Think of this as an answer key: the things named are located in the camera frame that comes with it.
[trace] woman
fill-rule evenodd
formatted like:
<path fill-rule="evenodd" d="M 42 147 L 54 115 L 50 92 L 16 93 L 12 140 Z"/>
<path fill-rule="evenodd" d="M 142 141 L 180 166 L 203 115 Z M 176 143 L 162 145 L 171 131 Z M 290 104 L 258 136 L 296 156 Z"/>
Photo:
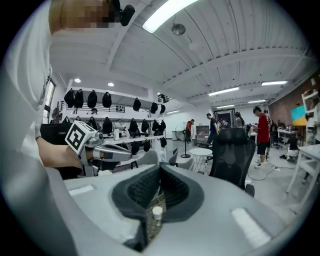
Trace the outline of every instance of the woman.
<path fill-rule="evenodd" d="M 235 127 L 236 128 L 245 128 L 245 121 L 241 117 L 240 112 L 235 112 L 234 116 L 235 116 Z"/>

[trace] white cap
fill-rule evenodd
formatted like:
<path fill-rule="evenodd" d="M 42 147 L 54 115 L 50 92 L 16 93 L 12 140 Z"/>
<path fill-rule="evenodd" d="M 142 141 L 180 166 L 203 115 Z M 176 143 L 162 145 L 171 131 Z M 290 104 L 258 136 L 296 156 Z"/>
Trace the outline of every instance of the white cap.
<path fill-rule="evenodd" d="M 156 206 L 152 209 L 153 217 L 155 220 L 159 221 L 162 219 L 163 209 L 160 206 Z"/>

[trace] man in red shirt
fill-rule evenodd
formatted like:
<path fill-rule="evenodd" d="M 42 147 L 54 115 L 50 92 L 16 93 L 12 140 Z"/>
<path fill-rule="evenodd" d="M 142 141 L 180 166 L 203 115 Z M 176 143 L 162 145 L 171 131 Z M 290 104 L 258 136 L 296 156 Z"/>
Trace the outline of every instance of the man in red shirt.
<path fill-rule="evenodd" d="M 262 112 L 261 108 L 255 106 L 253 109 L 253 113 L 259 117 L 259 123 L 257 128 L 257 143 L 258 149 L 257 153 L 260 155 L 260 162 L 254 168 L 260 169 L 263 168 L 265 165 L 266 159 L 266 149 L 270 147 L 270 140 L 269 140 L 269 123 L 267 119 L 267 115 Z"/>
<path fill-rule="evenodd" d="M 185 127 L 185 135 L 186 135 L 186 142 L 191 142 L 191 127 L 194 125 L 195 120 L 191 119 L 186 123 Z"/>

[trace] white cylinder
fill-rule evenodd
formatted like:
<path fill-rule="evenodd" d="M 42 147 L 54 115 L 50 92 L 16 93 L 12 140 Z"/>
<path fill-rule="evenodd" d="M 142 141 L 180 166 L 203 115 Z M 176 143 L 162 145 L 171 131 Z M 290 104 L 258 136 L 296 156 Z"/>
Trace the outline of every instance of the white cylinder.
<path fill-rule="evenodd" d="M 156 206 L 152 209 L 153 217 L 155 220 L 159 221 L 162 219 L 163 209 L 160 206 Z"/>
<path fill-rule="evenodd" d="M 113 136 L 116 141 L 119 140 L 119 129 L 114 129 Z"/>

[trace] red shirt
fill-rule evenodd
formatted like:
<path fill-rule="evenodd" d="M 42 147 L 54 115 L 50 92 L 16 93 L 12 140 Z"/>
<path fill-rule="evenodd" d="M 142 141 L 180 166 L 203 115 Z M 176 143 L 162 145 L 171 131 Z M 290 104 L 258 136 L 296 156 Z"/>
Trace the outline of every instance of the red shirt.
<path fill-rule="evenodd" d="M 186 128 L 185 128 L 185 130 L 186 130 L 186 131 L 191 131 L 191 126 L 192 126 L 192 122 L 191 122 L 191 121 L 188 121 L 188 122 L 186 123 Z"/>
<path fill-rule="evenodd" d="M 258 142 L 269 142 L 269 124 L 265 113 L 261 113 L 258 123 Z"/>

